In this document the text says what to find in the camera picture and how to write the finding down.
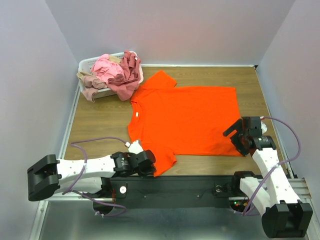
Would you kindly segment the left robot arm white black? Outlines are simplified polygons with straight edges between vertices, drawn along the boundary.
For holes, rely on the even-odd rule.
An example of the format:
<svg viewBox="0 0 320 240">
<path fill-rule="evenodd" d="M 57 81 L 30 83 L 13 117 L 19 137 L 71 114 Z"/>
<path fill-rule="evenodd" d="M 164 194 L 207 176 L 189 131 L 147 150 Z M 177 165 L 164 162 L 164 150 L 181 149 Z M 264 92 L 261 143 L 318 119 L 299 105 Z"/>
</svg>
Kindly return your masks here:
<svg viewBox="0 0 320 240">
<path fill-rule="evenodd" d="M 151 150 L 116 152 L 87 160 L 57 159 L 49 154 L 27 170 L 28 200 L 38 202 L 72 190 L 106 197 L 111 193 L 111 184 L 103 178 L 152 175 L 155 163 Z"/>
</svg>

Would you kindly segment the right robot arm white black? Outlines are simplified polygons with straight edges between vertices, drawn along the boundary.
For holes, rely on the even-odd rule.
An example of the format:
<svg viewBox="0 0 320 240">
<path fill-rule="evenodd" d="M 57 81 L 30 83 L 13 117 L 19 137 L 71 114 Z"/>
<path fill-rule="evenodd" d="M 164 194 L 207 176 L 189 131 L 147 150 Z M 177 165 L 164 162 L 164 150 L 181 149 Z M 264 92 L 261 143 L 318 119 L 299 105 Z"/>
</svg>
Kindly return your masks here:
<svg viewBox="0 0 320 240">
<path fill-rule="evenodd" d="M 265 135 L 264 119 L 263 116 L 245 116 L 223 132 L 242 156 L 252 157 L 262 175 L 258 180 L 253 172 L 236 171 L 230 189 L 233 194 L 244 194 L 248 199 L 240 212 L 242 216 L 258 211 L 268 238 L 303 238 L 313 209 L 309 203 L 301 201 L 291 186 L 282 168 L 285 161 L 279 160 L 272 137 Z"/>
</svg>

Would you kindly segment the orange t shirt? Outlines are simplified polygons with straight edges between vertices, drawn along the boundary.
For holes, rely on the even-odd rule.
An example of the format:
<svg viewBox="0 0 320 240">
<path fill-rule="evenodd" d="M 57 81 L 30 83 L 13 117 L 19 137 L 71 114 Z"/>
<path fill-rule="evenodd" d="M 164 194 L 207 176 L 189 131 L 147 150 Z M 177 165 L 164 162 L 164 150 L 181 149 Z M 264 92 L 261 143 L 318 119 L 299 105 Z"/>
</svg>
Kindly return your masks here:
<svg viewBox="0 0 320 240">
<path fill-rule="evenodd" d="M 239 157 L 223 136 L 240 116 L 236 89 L 224 86 L 184 86 L 160 70 L 131 97 L 128 125 L 131 141 L 155 156 L 154 176 L 172 168 L 177 155 Z"/>
</svg>

